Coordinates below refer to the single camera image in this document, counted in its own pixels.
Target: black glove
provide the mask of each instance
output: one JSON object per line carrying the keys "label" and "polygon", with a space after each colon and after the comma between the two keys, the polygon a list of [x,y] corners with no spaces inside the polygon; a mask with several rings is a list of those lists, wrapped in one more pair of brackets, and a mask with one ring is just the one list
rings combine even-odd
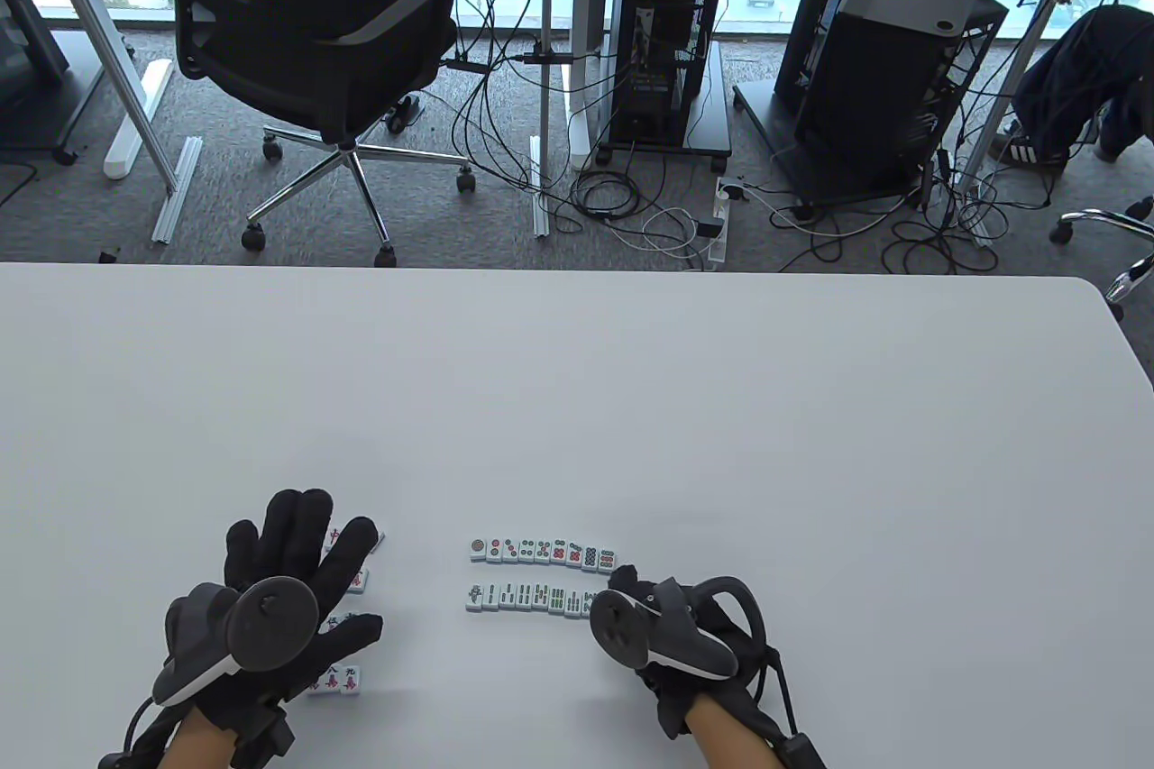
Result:
{"label": "black glove", "polygon": [[[320,621],[340,602],[365,557],[376,545],[376,527],[367,516],[345,525],[331,552],[321,559],[332,516],[332,498],[324,490],[283,490],[272,497],[260,535],[250,521],[228,529],[225,584],[245,591],[267,576],[294,576],[316,596]],[[321,678],[329,666],[381,639],[380,615],[344,620],[313,641],[292,662],[265,673],[241,671],[224,675],[193,697],[212,724],[235,730],[255,704],[276,707]]]}
{"label": "black glove", "polygon": [[[653,587],[655,583],[637,578],[637,568],[623,565],[609,576],[609,588],[624,592],[650,609],[655,607]],[[697,627],[718,637],[737,657],[737,674],[724,681],[702,679],[673,667],[649,664],[638,670],[642,681],[657,695],[657,717],[661,730],[670,739],[688,733],[685,715],[700,694],[709,694],[722,708],[758,736],[773,742],[784,739],[780,729],[757,708],[765,684],[765,670],[780,669],[778,652],[769,645],[757,645],[744,630],[739,628],[713,598],[700,598],[694,605]],[[749,684],[758,679],[756,695],[749,693]]]}

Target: shoe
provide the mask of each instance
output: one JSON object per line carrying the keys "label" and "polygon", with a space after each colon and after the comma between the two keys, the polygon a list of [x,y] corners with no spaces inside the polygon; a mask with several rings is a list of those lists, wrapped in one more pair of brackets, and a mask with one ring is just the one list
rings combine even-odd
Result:
{"label": "shoe", "polygon": [[1100,139],[1099,142],[1095,143],[1094,145],[1094,155],[1097,156],[1097,158],[1100,158],[1102,163],[1112,165],[1114,163],[1117,163],[1121,152],[1108,150],[1106,147],[1102,145],[1102,140]]}
{"label": "shoe", "polygon": [[1006,164],[1006,166],[1025,167],[1026,171],[1037,171],[1040,174],[1054,174],[1054,172],[1061,174],[1070,160],[1069,151],[1061,156],[1046,156],[1046,158],[1042,158],[1034,150],[1034,145],[1032,145],[1029,139],[1020,132],[1018,134],[1003,134],[1003,132],[999,132],[997,135],[994,135],[990,155],[998,163]]}

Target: sneaker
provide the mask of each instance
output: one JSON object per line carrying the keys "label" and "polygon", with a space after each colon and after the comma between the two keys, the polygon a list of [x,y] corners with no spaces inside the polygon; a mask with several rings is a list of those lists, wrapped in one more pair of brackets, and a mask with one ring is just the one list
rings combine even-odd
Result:
{"label": "sneaker", "polygon": [[1055,171],[1061,174],[1070,160],[1069,151],[1061,156],[1046,156],[1046,158],[1042,158],[1025,135],[1002,134],[1001,132],[994,135],[990,155],[998,163],[1006,164],[1006,166],[1025,167],[1027,171],[1039,171],[1042,174],[1049,174],[1049,172]]}

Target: finger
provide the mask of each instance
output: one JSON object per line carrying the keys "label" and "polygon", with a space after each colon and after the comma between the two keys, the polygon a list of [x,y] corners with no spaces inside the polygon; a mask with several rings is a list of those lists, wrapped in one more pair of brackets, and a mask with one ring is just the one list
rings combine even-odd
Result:
{"label": "finger", "polygon": [[253,584],[256,555],[256,527],[253,521],[233,523],[224,539],[224,584],[243,591]]}
{"label": "finger", "polygon": [[308,584],[316,596],[322,619],[340,603],[349,583],[365,566],[365,558],[375,545],[376,525],[367,516],[358,516],[340,531],[337,543],[321,561],[321,567]]}
{"label": "finger", "polygon": [[609,574],[609,588],[631,593],[631,589],[637,585],[637,568],[632,565],[622,565]]}
{"label": "finger", "polygon": [[308,648],[284,669],[286,687],[316,681],[334,664],[379,641],[383,628],[384,620],[380,615],[362,613],[317,634]]}
{"label": "finger", "polygon": [[332,497],[324,490],[307,490],[297,501],[297,517],[285,540],[280,573],[306,583],[321,562],[324,533],[332,518]]}
{"label": "finger", "polygon": [[256,544],[256,555],[253,562],[253,580],[263,580],[280,573],[280,559],[284,555],[285,542],[292,530],[297,515],[297,490],[282,490],[269,501],[264,512],[264,525],[261,539]]}

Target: chair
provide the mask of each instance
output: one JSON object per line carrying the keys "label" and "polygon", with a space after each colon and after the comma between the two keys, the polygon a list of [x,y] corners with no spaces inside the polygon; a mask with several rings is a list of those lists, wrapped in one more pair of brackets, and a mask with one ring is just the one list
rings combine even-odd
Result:
{"label": "chair", "polygon": [[458,192],[473,192],[469,159],[366,143],[381,118],[410,90],[436,77],[455,43],[454,0],[174,0],[181,72],[305,134],[264,127],[264,158],[283,155],[278,139],[328,155],[248,214],[245,248],[264,249],[260,219],[336,167],[360,189],[381,237],[375,266],[396,267],[384,218],[373,203],[361,159],[445,163],[459,167]]}
{"label": "chair", "polygon": [[[1146,55],[1146,66],[1139,84],[1139,92],[1142,132],[1146,133],[1146,137],[1154,140],[1154,47]],[[1145,237],[1154,245],[1154,225],[1146,224],[1145,222],[1151,216],[1152,210],[1154,210],[1154,195],[1147,195],[1141,201],[1136,201],[1136,203],[1130,204],[1130,208],[1126,208],[1125,212],[1112,212],[1112,210],[1100,210],[1096,208],[1063,212],[1058,217],[1058,224],[1050,232],[1050,241],[1059,246],[1067,245],[1074,237],[1074,222],[1092,221],[1104,222],[1104,224],[1114,225],[1115,229],[1122,229],[1123,232]],[[1106,304],[1114,313],[1114,319],[1118,321],[1123,319],[1125,311],[1122,308],[1122,300],[1151,275],[1151,270],[1154,270],[1154,251],[1146,255],[1146,257],[1134,261],[1132,266],[1110,283],[1110,286],[1106,290]]]}

